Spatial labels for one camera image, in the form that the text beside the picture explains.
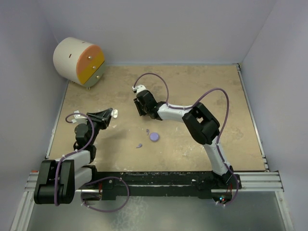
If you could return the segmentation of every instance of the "wooden table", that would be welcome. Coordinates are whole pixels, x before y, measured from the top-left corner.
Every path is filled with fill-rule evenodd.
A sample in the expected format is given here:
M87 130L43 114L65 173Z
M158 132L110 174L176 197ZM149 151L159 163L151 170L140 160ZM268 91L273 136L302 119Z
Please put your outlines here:
M193 104L207 90L223 88L230 98L230 115L221 136L228 161L235 170L265 170L255 129L244 91L235 66L109 66L102 79L90 90L69 83L54 135L50 159L72 151L76 126L64 118L76 110L98 112L109 107L118 109L106 130L100 131L93 164L99 171L206 171L211 164L203 147L190 136L185 125L175 121L140 117L133 102L132 85L145 72L161 75L169 86L169 103ZM166 100L166 89L155 76L144 76L146 86L157 101ZM217 91L202 103L223 123L226 100ZM146 129L160 135L150 141Z

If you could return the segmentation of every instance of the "purple round object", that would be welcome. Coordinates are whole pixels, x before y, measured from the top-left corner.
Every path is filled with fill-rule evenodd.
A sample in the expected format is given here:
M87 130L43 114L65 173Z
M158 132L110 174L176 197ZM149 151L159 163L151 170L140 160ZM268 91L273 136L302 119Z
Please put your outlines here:
M158 141L158 140L159 140L159 135L158 135L158 133L152 132L152 133L150 134L150 140L153 141L153 142Z

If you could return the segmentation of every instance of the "wall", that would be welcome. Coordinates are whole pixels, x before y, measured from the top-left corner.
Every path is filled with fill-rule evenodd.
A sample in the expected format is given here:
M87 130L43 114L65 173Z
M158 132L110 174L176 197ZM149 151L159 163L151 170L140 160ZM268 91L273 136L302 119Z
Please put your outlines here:
M29 172L43 160L65 83L57 42L34 0L0 1L0 229L9 230Z
M278 0L244 59L243 78L298 231L308 226L307 61L308 1Z
M276 0L38 0L56 38L113 64L241 62Z

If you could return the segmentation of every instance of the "wire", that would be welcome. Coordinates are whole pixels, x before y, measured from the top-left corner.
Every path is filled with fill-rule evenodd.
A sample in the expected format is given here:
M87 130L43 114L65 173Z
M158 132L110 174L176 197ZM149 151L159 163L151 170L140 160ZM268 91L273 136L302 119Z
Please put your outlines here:
M232 199L231 199L227 204L224 204L224 206L225 206L225 205L231 204L231 203L235 200L235 198L237 197L237 193L238 193L238 190L239 190L239 182L237 181L237 177L236 177L236 175L234 174L234 172L233 172L233 171L229 168L229 166L225 163L225 159L224 159L224 157L222 156L222 153L221 153L220 148L219 148L219 146L218 146L220 137L221 137L221 135L222 135L222 132L223 132L224 129L225 129L225 126L226 126L226 123L227 123L227 119L228 119L228 115L229 115L230 102L229 102L229 97L228 97L228 94L226 93L226 91L225 91L224 89L222 89L222 88L213 88L213 89L207 91L206 93L204 93L204 94L203 94L192 106L185 107L185 108L183 108L183 107L173 107L173 106L168 105L169 88L168 88L168 86L167 86L167 83L166 83L165 80L164 80L162 77L160 77L158 74L155 74L155 73L144 73L144 74L142 74L142 75L139 76L138 79L135 81L134 87L136 86L136 84L137 84L137 82L139 81L139 79L140 79L141 77L145 76L145 75L154 75L154 76L159 77L159 78L163 81L163 83L164 83L164 85L165 85L165 87L166 87L166 90L167 90L166 105L167 105L169 108L172 108L172 109L182 109L182 110L183 110L183 109L184 109L184 110L186 110L186 109L192 109L192 108L195 107L205 96L207 96L209 93L211 93L211 92L213 92L213 91L215 91L215 90L222 91L222 92L224 93L224 95L226 96L226 101L227 101L226 116L225 116L223 125L222 125L222 127L221 127L220 133L219 133L219 135L218 135L218 137L217 137L217 139L216 139L216 147L217 147L217 151L218 151L218 154L219 154L219 156L220 156L222 162L224 163L224 165L225 165L225 167L227 168L227 170L231 173L231 175L232 175L232 176L234 177L234 179L235 179L235 183L236 183L236 191L235 191L235 194L234 194L234 196L232 197Z
M91 141L92 141L92 139L93 139L93 137L94 137L94 125L93 125L93 122L92 122L92 120L87 116L87 115L85 115L85 114L83 114L83 113L71 113L71 114L69 114L67 117L65 117L65 121L67 122L67 123L70 123L70 124L72 124L73 122L72 121L68 121L67 119L70 117L70 116L73 116L73 115L81 115L81 116L84 116L85 118L87 118L87 120L90 122L90 124L91 124L91 128L92 128L92 134L91 134L91 137L90 137L90 139L89 139L89 141L86 143L86 145L85 146L83 146L81 149L79 149L79 150L77 150L77 151L73 151L73 152L71 152L71 153L69 153L69 154L66 154L65 156L63 156L60 160L59 160L59 162L58 162L58 165L57 165L57 169L56 169L56 175L55 175L55 181L54 181L54 204L56 205L56 206L59 206L59 204L58 204L58 178L59 178L59 171L60 171L60 166L61 166L61 163L67 158L67 157L69 157L69 156L71 156L71 155L73 155L73 154L76 154L76 153L79 153L79 152L81 152L82 150L84 150L90 143L91 143Z
M168 88L168 85L167 85L166 81L165 81L162 77L160 77L158 74L156 74L156 73L148 72L148 73L142 74L142 75L139 76L138 79L135 81L134 87L136 86L136 84L137 84L137 82L139 81L139 79L141 79L141 77L143 77L143 76L145 76L145 75L153 75L153 76L159 77L159 78L163 81L163 83L164 83L164 85L165 85L165 87L166 87L166 90L167 90L166 105L167 105L169 108L171 108L171 109L181 109L181 110L192 109L192 106L188 106L188 107L174 107L174 106L169 105L169 103L168 103L168 100L169 100L169 88Z
M116 212L116 211L122 209L127 204L128 200L129 200L129 188L128 188L128 185L125 183L125 181L123 181L121 178L119 178L119 177L104 177L104 178L101 178L99 180L96 180L96 181L93 181L93 182L90 182L90 183L86 183L85 185L96 184L98 182L101 182L103 180L108 180L108 179L117 179L125 185L126 190L127 190L127 198L126 198L125 202L119 208L115 208L115 209L112 209L112 210L103 210L103 209L94 208L94 207L88 205L86 201L82 200L82 195L81 195L80 198L81 198L82 205L86 206L87 208L90 208L90 209L93 209L95 211L102 212L102 213L113 213L113 212Z

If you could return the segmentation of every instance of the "small purple object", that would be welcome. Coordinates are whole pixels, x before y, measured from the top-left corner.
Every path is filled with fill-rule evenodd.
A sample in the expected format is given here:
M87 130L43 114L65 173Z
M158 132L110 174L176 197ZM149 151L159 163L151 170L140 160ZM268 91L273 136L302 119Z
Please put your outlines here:
M158 141L158 140L159 140L159 135L158 135L158 133L152 132L152 133L150 134L150 140L153 141L153 142Z

